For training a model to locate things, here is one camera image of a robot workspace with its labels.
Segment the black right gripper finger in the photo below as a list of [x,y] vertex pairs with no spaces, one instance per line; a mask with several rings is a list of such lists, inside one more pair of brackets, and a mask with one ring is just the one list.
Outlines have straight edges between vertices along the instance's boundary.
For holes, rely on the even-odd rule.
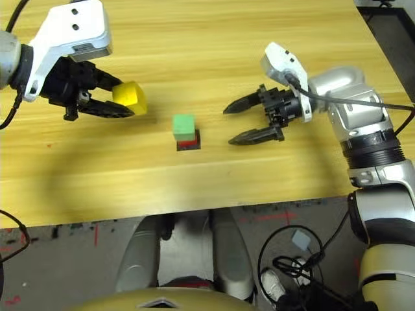
[[241,97],[230,103],[224,110],[223,114],[234,114],[244,112],[253,106],[261,103],[259,92],[256,91],[247,96]]
[[269,126],[261,129],[248,130],[231,138],[228,143],[235,146],[248,146],[265,143],[267,141],[284,141],[285,137],[281,128]]

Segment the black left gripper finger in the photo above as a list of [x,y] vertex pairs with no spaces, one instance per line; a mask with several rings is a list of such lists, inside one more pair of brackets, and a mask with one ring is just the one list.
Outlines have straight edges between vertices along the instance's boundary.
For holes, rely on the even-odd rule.
[[114,87],[120,86],[123,83],[119,78],[99,69],[97,66],[93,70],[93,79],[93,89],[102,89],[109,92],[112,92]]
[[111,101],[99,101],[90,99],[78,105],[78,111],[96,117],[107,119],[119,119],[134,116],[135,113],[124,105]]

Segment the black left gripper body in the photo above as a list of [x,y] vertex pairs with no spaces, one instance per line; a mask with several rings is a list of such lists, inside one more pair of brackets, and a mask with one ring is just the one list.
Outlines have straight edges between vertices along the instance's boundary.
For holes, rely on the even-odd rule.
[[91,62],[60,57],[45,78],[41,96],[52,105],[65,108],[64,120],[75,121],[80,92],[97,86],[95,70],[95,64]]

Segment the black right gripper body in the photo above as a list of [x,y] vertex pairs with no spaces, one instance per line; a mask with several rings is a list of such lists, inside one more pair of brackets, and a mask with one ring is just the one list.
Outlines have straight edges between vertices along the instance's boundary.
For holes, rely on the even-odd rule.
[[264,84],[257,90],[270,127],[284,128],[294,119],[303,116],[300,100],[291,90],[266,89]]

